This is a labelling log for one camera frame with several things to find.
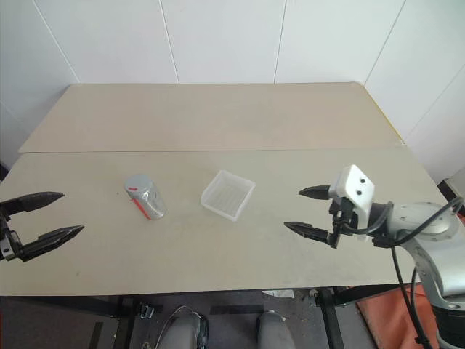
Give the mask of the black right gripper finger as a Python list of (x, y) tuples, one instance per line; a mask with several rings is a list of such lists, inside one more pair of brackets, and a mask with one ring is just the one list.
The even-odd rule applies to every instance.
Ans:
[(315, 185), (300, 190), (299, 195), (316, 200), (329, 200), (331, 198), (329, 191), (329, 185)]
[(327, 230), (315, 228), (313, 225), (304, 222), (284, 222), (287, 228), (296, 234), (313, 241), (318, 241), (336, 248), (339, 243), (339, 235), (329, 233)]

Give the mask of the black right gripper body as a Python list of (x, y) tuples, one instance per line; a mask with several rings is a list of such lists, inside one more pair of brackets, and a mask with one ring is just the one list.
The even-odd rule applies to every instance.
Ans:
[(334, 198), (328, 213), (333, 216), (333, 232), (353, 236), (357, 230), (358, 217), (355, 205), (348, 198)]

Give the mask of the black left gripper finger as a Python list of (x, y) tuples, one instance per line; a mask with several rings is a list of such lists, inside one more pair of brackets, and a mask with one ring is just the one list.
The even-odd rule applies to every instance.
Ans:
[(64, 196), (64, 193), (46, 191), (2, 201), (1, 216), (9, 219), (14, 214), (35, 211), (50, 205)]
[(17, 258), (27, 262), (43, 254), (46, 254), (62, 246), (72, 238), (75, 238), (83, 229), (84, 225), (75, 225), (48, 232), (39, 236), (35, 241), (22, 245)]

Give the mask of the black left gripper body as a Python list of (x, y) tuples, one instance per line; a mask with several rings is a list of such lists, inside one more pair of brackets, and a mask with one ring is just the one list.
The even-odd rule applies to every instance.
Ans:
[(9, 228), (8, 218), (1, 214), (1, 260), (21, 260), (22, 252), (17, 233)]

